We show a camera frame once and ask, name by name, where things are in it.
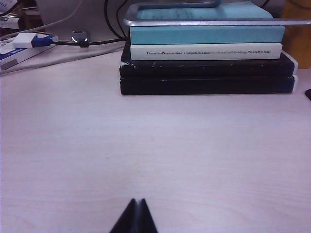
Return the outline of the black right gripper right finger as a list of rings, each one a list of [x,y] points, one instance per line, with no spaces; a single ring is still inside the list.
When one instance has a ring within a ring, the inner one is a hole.
[[[138,233],[158,233],[155,222],[145,199],[142,199],[139,203]]]

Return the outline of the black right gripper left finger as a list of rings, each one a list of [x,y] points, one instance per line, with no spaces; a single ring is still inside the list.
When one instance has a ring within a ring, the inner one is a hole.
[[[111,229],[111,233],[136,233],[138,218],[138,203],[131,199],[121,216]]]

